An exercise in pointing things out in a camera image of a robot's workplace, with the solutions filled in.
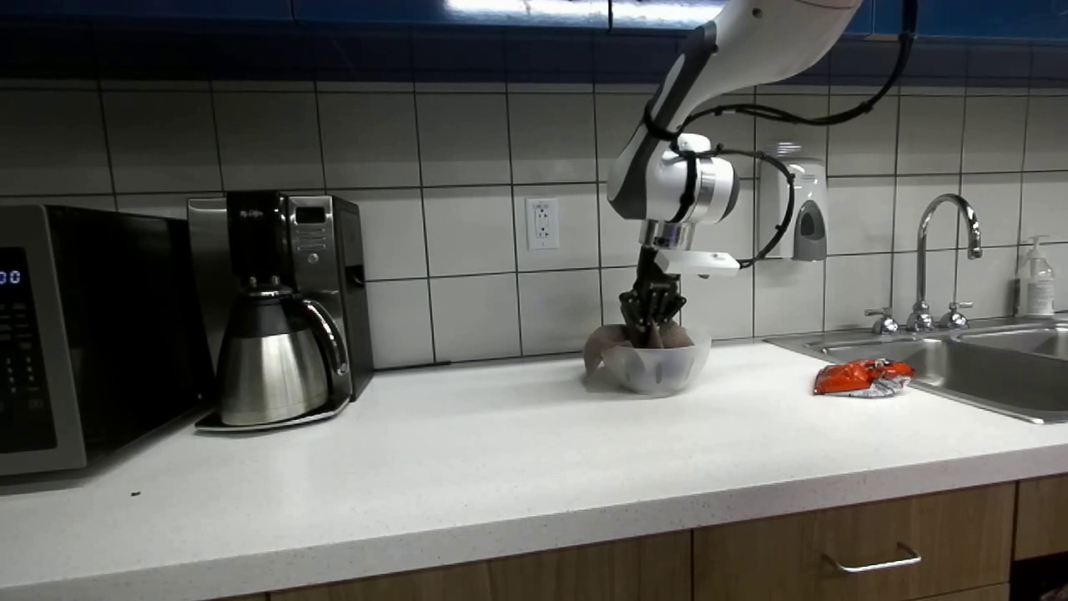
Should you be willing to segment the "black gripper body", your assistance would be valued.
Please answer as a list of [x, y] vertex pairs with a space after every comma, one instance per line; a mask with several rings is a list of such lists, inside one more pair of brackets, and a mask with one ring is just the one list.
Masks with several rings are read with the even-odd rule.
[[641, 321], [673, 321], [683, 309], [676, 273], [656, 266], [656, 250], [643, 247], [636, 262], [635, 304]]

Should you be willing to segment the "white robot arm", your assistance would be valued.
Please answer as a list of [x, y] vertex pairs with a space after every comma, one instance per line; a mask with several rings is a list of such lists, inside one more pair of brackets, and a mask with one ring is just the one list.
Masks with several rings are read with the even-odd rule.
[[737, 203], [733, 164], [690, 124], [727, 94], [815, 68], [857, 6], [862, 0], [727, 0], [693, 29], [606, 174], [615, 215], [641, 224], [636, 279], [621, 293], [626, 328], [671, 323], [683, 309], [683, 271], [737, 271], [733, 256], [690, 250], [693, 227], [724, 220]]

